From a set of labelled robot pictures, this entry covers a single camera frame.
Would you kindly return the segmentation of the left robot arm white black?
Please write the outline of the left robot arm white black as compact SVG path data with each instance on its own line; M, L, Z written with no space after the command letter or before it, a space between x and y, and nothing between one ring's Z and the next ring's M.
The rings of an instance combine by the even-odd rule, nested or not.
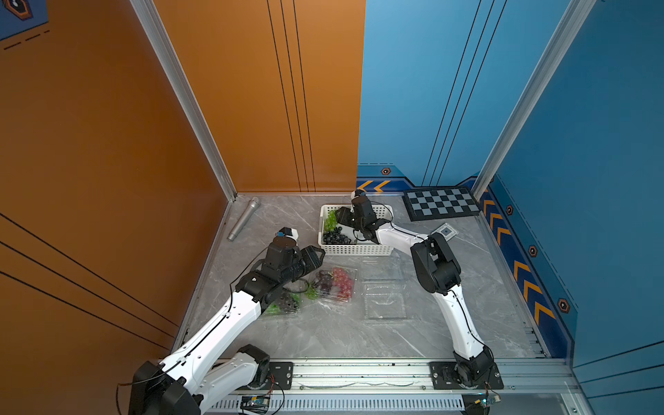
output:
M234 340L293 283L323 265L320 247L301 248L291 228L278 231L229 286L221 309L179 349L158 363L145 362L126 383L130 414L204 414L241 387L262 387L270 357L247 345L217 361Z

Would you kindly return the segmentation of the small black grape bunch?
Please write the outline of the small black grape bunch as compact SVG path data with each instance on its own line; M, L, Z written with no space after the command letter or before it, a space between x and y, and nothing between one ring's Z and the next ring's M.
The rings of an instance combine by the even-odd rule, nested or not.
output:
M323 232L323 244L328 246L353 245L354 240L342 233L342 227L336 227Z

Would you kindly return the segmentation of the red grape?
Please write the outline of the red grape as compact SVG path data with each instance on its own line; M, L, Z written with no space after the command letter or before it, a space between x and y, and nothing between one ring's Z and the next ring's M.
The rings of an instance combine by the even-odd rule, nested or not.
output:
M332 294L338 301L349 301L354 292L354 277L351 271L346 268L334 267L332 269L335 279L335 287Z

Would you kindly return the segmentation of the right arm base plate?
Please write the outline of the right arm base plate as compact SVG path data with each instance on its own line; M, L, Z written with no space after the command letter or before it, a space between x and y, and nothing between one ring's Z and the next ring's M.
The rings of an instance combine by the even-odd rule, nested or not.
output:
M428 365L435 390L503 390L504 383L496 363L479 372L453 361L432 361Z

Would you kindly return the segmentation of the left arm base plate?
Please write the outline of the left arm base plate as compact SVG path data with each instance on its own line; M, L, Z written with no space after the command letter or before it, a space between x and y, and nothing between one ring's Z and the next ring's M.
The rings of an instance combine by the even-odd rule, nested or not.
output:
M268 391L273 387L281 387L284 391L289 391L292 389L293 371L292 361L271 362L269 368L264 370L264 379L259 378L257 382L241 387L240 390Z

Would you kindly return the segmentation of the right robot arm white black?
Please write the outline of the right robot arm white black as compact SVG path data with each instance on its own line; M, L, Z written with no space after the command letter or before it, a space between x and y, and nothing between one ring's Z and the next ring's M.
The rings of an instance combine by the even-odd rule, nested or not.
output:
M435 298L451 333L458 383L466 388L487 387L498 374L495 356L472 321L463 297L461 266L444 235L415 233L378 217L360 190L354 192L350 207L335 211L335 220L365 240L410 256L418 282Z

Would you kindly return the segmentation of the small green grape bunch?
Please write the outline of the small green grape bunch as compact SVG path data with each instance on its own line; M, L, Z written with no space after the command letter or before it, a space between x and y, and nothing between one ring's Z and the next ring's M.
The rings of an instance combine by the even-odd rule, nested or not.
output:
M330 210L325 217L323 223L323 231L325 233L333 233L338 228L338 222L336 219L336 209Z

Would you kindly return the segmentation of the dark purple grape bunch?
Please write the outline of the dark purple grape bunch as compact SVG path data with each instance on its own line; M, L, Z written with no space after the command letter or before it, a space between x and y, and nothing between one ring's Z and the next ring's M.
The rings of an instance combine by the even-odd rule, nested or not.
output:
M329 296L335 287L334 274L331 271L320 271L314 278L312 286L320 296Z

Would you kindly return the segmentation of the green grape leaf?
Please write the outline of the green grape leaf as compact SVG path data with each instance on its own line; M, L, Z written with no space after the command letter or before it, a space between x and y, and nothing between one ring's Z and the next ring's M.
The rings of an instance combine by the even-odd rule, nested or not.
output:
M319 299L318 289L313 286L309 286L307 290L304 292L304 295L307 297L307 299L311 301L316 301Z

